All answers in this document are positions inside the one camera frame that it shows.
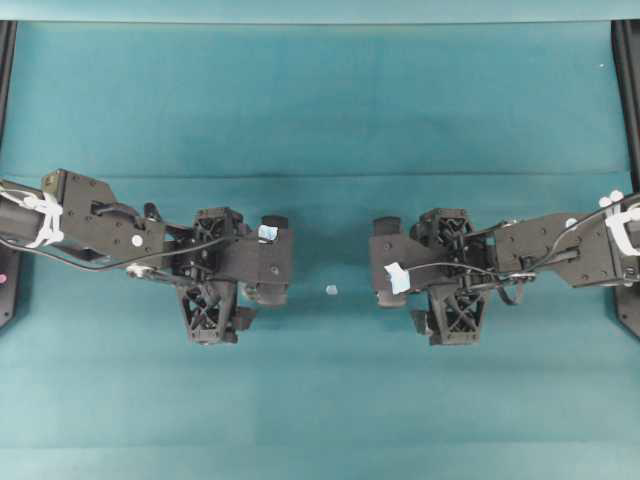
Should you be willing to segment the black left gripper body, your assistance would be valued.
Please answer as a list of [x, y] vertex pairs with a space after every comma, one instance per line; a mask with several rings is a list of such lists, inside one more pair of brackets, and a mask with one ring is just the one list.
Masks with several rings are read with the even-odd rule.
[[176, 249], [191, 248], [169, 258], [171, 273], [183, 282], [176, 286], [190, 341], [200, 345], [235, 344], [234, 316], [237, 283], [220, 274], [223, 254], [237, 239], [243, 217], [228, 208], [209, 208], [196, 214], [193, 224], [168, 224], [166, 233]]

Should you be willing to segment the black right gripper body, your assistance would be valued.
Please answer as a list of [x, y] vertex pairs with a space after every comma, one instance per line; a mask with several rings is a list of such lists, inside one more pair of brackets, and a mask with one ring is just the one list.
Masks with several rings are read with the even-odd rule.
[[488, 271], [487, 247], [464, 209], [432, 209], [411, 228], [410, 238], [427, 248], [428, 259], [411, 272], [428, 299], [414, 310], [416, 330], [432, 346], [479, 341], [495, 277]]

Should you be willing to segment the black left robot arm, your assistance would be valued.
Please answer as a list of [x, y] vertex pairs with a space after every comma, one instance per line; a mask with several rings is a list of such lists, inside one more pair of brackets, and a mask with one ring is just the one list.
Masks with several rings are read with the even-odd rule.
[[156, 206], [119, 202], [110, 186], [66, 170], [40, 189], [1, 183], [1, 243], [83, 271], [122, 269], [175, 287], [191, 341], [235, 343], [254, 310], [238, 305], [238, 283], [220, 275], [224, 250], [245, 234], [240, 214], [201, 209], [192, 225], [168, 223]]

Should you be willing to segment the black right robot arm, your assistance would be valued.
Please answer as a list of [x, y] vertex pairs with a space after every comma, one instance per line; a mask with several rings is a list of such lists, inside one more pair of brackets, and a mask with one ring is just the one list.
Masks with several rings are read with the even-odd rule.
[[419, 333], [433, 345], [478, 341], [489, 297], [510, 306], [542, 271], [573, 288], [633, 287], [639, 282], [639, 196], [618, 190], [586, 214], [554, 213], [476, 229], [463, 209], [433, 209], [409, 233], [383, 270], [392, 296], [423, 293], [415, 310]]

